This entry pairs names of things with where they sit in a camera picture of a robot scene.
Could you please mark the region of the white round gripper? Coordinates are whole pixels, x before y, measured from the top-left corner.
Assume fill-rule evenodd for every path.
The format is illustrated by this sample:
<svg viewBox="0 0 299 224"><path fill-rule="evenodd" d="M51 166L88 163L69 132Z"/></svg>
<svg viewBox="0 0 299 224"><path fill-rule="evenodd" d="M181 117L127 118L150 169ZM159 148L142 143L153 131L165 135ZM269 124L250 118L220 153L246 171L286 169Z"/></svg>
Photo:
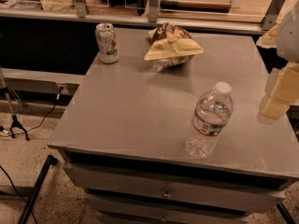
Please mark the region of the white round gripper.
<svg viewBox="0 0 299 224"><path fill-rule="evenodd" d="M261 101L261 114L280 119L299 100L299 2L287 13L280 25L276 24L256 41L264 49L277 48L279 57L287 63L282 69L273 68Z"/></svg>

